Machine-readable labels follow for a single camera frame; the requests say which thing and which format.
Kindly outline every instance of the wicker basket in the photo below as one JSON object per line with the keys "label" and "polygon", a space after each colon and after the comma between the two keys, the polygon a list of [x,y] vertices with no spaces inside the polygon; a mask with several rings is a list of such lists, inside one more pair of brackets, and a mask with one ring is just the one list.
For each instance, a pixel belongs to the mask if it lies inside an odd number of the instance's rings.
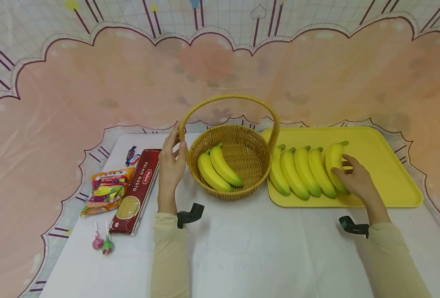
{"label": "wicker basket", "polygon": [[[227,201],[235,201],[251,195],[266,179],[271,168],[271,156],[279,134],[279,119],[271,106],[258,98],[242,94],[223,94],[211,97],[194,106],[182,119],[179,127],[179,140],[185,140],[185,124],[188,118],[200,107],[213,101],[241,98],[264,106],[273,116],[274,125],[269,142],[258,133],[241,125],[219,125],[207,129],[193,142],[188,152],[187,163],[197,182],[213,196]],[[243,187],[233,187],[232,192],[217,191],[201,177],[198,170],[198,157],[209,148],[222,142],[223,157],[228,165],[242,177]]]}

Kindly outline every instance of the pink lollipop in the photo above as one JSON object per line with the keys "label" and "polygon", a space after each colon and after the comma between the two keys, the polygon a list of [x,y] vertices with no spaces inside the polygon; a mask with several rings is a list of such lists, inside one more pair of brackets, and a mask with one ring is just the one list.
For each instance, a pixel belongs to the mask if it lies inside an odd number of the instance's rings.
{"label": "pink lollipop", "polygon": [[113,249],[114,249],[114,244],[109,239],[109,224],[106,222],[106,241],[102,246],[102,254],[108,255],[113,251]]}
{"label": "pink lollipop", "polygon": [[96,222],[96,238],[92,242],[92,248],[101,249],[102,245],[104,245],[104,239],[101,238],[99,232],[97,231],[97,222]]}

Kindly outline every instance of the table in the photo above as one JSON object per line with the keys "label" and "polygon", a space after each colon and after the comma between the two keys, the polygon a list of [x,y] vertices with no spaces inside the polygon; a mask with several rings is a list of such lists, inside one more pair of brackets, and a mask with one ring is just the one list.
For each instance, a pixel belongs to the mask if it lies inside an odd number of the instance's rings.
{"label": "table", "polygon": [[[186,134],[191,144],[199,134]],[[104,171],[121,169],[133,145],[161,148],[166,134],[119,137]],[[153,261],[155,183],[135,237],[113,235],[113,254],[91,248],[94,222],[104,226],[115,211],[79,218],[41,298],[147,298]],[[188,225],[193,298],[371,298],[363,237],[345,233],[338,218],[367,222],[363,208],[281,208],[266,183],[249,198],[224,202],[208,195],[188,168],[177,190],[178,210],[203,204],[201,220]],[[440,298],[440,229],[428,210],[389,209],[433,297]]]}

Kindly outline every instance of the gummy candy package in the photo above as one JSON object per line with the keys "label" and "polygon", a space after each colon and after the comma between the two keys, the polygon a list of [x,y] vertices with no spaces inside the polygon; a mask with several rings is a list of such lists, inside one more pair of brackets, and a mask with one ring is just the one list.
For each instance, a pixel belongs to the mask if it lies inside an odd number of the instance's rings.
{"label": "gummy candy package", "polygon": [[92,176],[92,192],[81,216],[116,209],[125,194],[134,168],[98,173]]}

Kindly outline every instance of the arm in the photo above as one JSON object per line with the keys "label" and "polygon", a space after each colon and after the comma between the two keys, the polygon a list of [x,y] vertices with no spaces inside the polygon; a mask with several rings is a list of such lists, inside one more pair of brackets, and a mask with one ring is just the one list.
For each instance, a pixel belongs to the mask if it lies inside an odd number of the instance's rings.
{"label": "arm", "polygon": [[429,298],[427,286],[415,267],[402,233],[391,222],[368,171],[354,157],[344,155],[343,166],[333,173],[349,191],[361,199],[370,223],[366,257],[370,281],[379,298]]}
{"label": "arm", "polygon": [[186,144],[179,143],[178,123],[167,137],[159,156],[158,212],[154,223],[154,263],[151,298],[189,298],[186,229],[177,228],[175,189],[185,172]]}

